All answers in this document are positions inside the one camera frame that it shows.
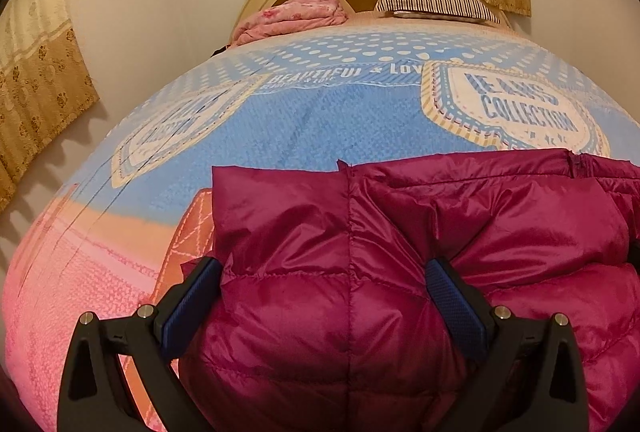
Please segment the metal pin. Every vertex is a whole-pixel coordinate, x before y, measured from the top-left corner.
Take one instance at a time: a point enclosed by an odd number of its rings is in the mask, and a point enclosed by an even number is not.
[[[564,327],[569,325],[569,318],[566,315],[563,315],[562,313],[557,313],[556,316],[554,316],[554,320],[559,326]]]
[[[494,315],[500,320],[508,320],[511,318],[511,310],[507,306],[494,307]]]
[[[140,317],[140,318],[148,318],[149,316],[151,316],[154,313],[154,310],[156,308],[153,307],[152,305],[149,304],[145,304],[143,306],[140,306],[138,308],[138,310],[136,311],[136,314]]]
[[[86,313],[82,313],[80,315],[79,322],[82,323],[82,325],[85,326],[88,323],[91,323],[92,320],[94,320],[94,314],[91,311],[87,311]]]

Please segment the puffer jacket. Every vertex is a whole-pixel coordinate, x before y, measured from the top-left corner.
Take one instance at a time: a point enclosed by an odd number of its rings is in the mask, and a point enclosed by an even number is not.
[[[570,317],[591,432],[640,382],[640,169],[565,150],[333,173],[213,170],[222,299],[180,361],[220,432],[430,431],[465,361],[424,284],[451,261],[492,305]]]

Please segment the pink textured fabric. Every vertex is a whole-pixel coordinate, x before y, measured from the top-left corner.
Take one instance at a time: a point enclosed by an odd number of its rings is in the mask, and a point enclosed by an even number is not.
[[[231,46],[242,46],[279,34],[338,26],[346,21],[347,15],[339,0],[289,0],[248,17],[234,31]]]
[[[179,368],[221,432],[432,430],[467,377],[424,286],[437,256],[492,304],[569,315],[591,432],[640,382],[629,163],[511,151],[213,179],[222,300]]]

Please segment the folded blanket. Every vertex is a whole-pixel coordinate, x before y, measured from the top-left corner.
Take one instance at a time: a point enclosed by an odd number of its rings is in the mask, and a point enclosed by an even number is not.
[[[347,15],[339,0],[289,0],[245,19],[234,31],[231,46],[279,34],[338,26],[346,21]]]

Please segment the mattress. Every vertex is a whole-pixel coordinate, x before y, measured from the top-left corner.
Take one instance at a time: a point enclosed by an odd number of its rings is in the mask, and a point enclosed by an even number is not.
[[[509,31],[395,20],[228,50],[134,109],[24,237],[2,300],[8,371],[55,430],[78,316],[156,302],[181,263],[211,249],[212,165],[328,171],[337,160],[548,147],[640,164],[639,136],[593,81]]]

